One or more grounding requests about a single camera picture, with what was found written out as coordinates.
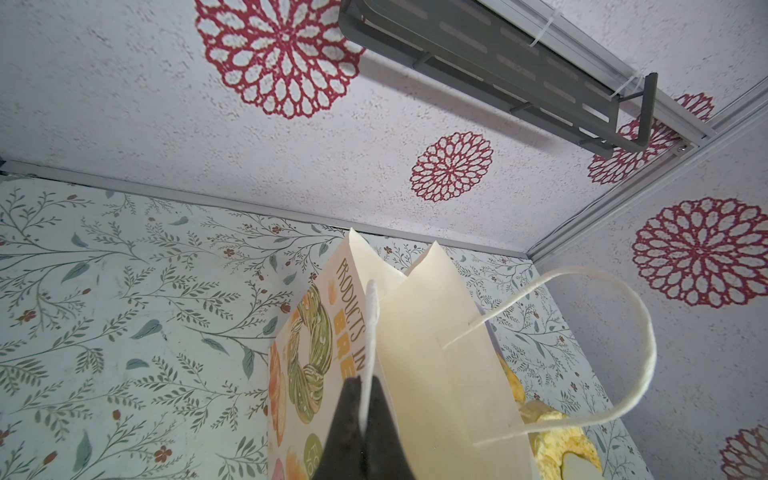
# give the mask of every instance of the green circle label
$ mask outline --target green circle label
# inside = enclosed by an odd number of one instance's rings
[[[320,443],[317,435],[310,433],[310,436],[306,437],[306,443],[304,444],[304,466],[306,466],[306,473],[310,479],[315,475],[317,466],[320,465],[320,457],[322,456],[323,444]]]

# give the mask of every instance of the gray edge trim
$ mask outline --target gray edge trim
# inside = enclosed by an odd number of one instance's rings
[[[696,147],[679,141],[539,240],[528,251],[528,256],[537,263],[564,252],[765,120],[768,120],[768,78],[714,115],[710,124],[720,133],[709,143]],[[685,147],[684,152],[680,151],[681,147]]]
[[[531,37],[535,37],[541,31],[554,11],[542,0],[478,1]],[[609,88],[618,88],[634,73],[630,65],[600,46],[562,16],[558,16],[552,22],[541,37],[541,43]],[[636,115],[640,105],[639,99],[630,100],[623,102],[621,109]],[[654,117],[671,127],[681,137],[686,138],[689,144],[703,145],[716,134],[713,126],[696,118],[661,90],[656,93]]]
[[[312,214],[303,214],[291,210],[282,210],[280,208],[265,207],[264,205],[249,204],[227,198],[210,197],[208,195],[193,194],[182,190],[173,190],[164,187],[155,187],[153,185],[138,184],[125,180],[116,180],[114,178],[100,177],[98,175],[81,174],[71,170],[61,168],[43,167],[41,165],[28,164],[21,161],[6,161],[0,166],[0,171],[10,174],[33,175],[39,178],[49,180],[58,180],[71,184],[80,184],[87,187],[96,187],[104,190],[114,190],[126,194],[144,195],[145,197],[162,198],[164,200],[174,200],[186,204],[204,205],[207,207],[222,207],[230,210],[250,212],[253,214],[267,215],[269,217],[281,217],[288,220],[296,220],[307,223],[322,223],[340,228],[354,228],[359,232],[372,233],[374,235],[383,235],[385,237],[401,238],[404,240],[413,240],[416,242],[432,243],[437,241],[446,247],[463,248],[476,252],[492,253],[494,255],[504,255],[505,257],[517,257],[528,259],[528,255],[513,250],[504,250],[501,248],[484,247],[473,243],[460,242],[457,240],[448,240],[445,238],[430,237],[419,233],[409,233],[389,228],[374,227],[364,223],[349,222],[336,218],[320,217]]]

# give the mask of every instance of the metal frame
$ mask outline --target metal frame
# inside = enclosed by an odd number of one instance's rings
[[[491,253],[493,255],[503,255],[505,257],[516,257],[523,260],[528,260],[528,256],[525,253],[515,250],[486,247],[483,245],[476,245],[474,243],[431,237],[429,235],[421,235],[419,233],[403,232],[401,230],[394,230],[391,228],[374,227],[373,225],[366,225],[364,223],[349,222],[347,220],[321,217],[319,215],[303,214],[301,212],[294,212],[292,210],[283,210],[280,208],[266,207],[264,205],[249,204],[247,202],[240,202],[237,200],[229,200],[219,197],[210,197],[208,195],[202,194],[193,194],[191,192],[174,190],[164,187],[155,187],[153,185],[138,184],[125,180],[116,180],[114,178],[100,177],[98,175],[81,174],[71,170],[43,167],[41,165],[28,164],[21,161],[0,160],[0,173],[30,175],[47,180],[57,180],[68,182],[70,184],[85,185],[86,187],[102,188],[104,190],[112,190],[116,192],[122,192],[124,194],[143,195],[145,197],[173,200],[185,204],[228,208],[230,210],[250,212],[252,214],[266,215],[268,217],[286,218],[288,220],[295,220],[299,222],[322,223],[324,225],[345,229],[354,228],[355,230],[363,233],[372,233],[374,235],[381,235],[384,237],[393,237],[404,240],[413,240],[416,242],[432,243],[437,241],[444,247],[463,248],[476,252]]]
[[[530,36],[539,34],[554,14],[554,9],[542,0],[478,0],[478,2],[506,18]],[[540,41],[609,88],[619,88],[635,75],[630,65],[561,16],[554,18]],[[621,107],[633,116],[640,110],[637,100],[624,102]],[[703,146],[717,134],[711,122],[705,124],[662,91],[656,93],[654,117],[675,130],[688,141],[689,145]]]
[[[647,147],[658,75],[640,94],[611,90],[502,17],[461,0],[345,0],[342,33],[406,67],[603,157]],[[638,136],[617,130],[619,105],[642,96]]]
[[[768,121],[768,78],[713,116],[709,125],[720,133],[704,146],[698,147],[686,141],[677,142],[659,158],[539,240],[528,251],[528,256],[536,263],[565,252],[597,228],[664,188],[763,121]]]

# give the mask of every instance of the bag handle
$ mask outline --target bag handle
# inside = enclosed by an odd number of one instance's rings
[[[542,420],[541,422],[533,422],[533,423],[523,424],[520,426],[514,426],[512,427],[512,430],[509,433],[499,437],[494,437],[492,439],[480,440],[478,442],[475,442],[475,446],[487,445],[488,443],[498,442],[500,440],[506,440],[512,437],[516,437],[518,435],[525,435],[533,432],[547,432],[549,430],[554,430],[554,429],[568,429],[568,428],[584,427],[587,425],[610,422],[611,420],[615,420],[620,416],[624,415],[625,413],[629,412],[630,410],[632,410],[640,402],[640,400],[643,398],[643,395],[648,390],[648,386],[650,385],[650,380],[654,376],[654,369],[656,368],[656,356],[657,356],[656,339],[654,338],[654,328],[650,321],[650,314],[648,312],[648,308],[646,308],[640,296],[637,295],[637,293],[635,293],[635,291],[632,290],[623,280],[618,279],[617,277],[609,274],[608,272],[604,272],[603,270],[599,270],[597,268],[591,268],[589,266],[566,266],[563,268],[557,268],[555,270],[551,270],[541,275],[535,281],[522,287],[511,299],[507,300],[505,303],[503,303],[499,307],[491,310],[490,312],[486,313],[484,316],[479,317],[478,319],[472,320],[469,323],[468,325],[469,328],[466,332],[462,333],[460,336],[446,343],[443,346],[443,348],[448,347],[455,341],[461,339],[463,336],[469,334],[474,329],[477,329],[480,326],[482,326],[485,322],[501,314],[512,305],[515,305],[518,301],[520,301],[521,298],[533,292],[540,286],[544,285],[549,280],[552,280],[553,278],[561,275],[571,275],[571,274],[586,275],[586,276],[591,276],[593,278],[597,278],[599,280],[603,280],[606,283],[616,286],[624,294],[624,296],[627,297],[627,300],[629,300],[632,310],[634,311],[634,314],[637,317],[637,321],[640,324],[641,332],[642,332],[644,358],[643,358],[640,375],[635,380],[634,385],[632,386],[632,389],[627,394],[627,396],[624,397],[624,399],[621,402],[619,402],[618,405],[614,406],[614,408],[612,409],[606,410],[605,412],[588,415],[585,417],[575,417],[575,418],[567,418],[567,419],[561,419],[561,420]]]

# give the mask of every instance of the black object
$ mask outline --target black object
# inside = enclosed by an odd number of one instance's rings
[[[646,149],[658,74],[626,97],[475,0],[343,0],[349,40],[592,153]],[[619,104],[643,97],[636,139],[618,132]]]
[[[379,379],[373,377],[366,437],[358,425],[361,382],[347,379],[312,480],[415,480]]]

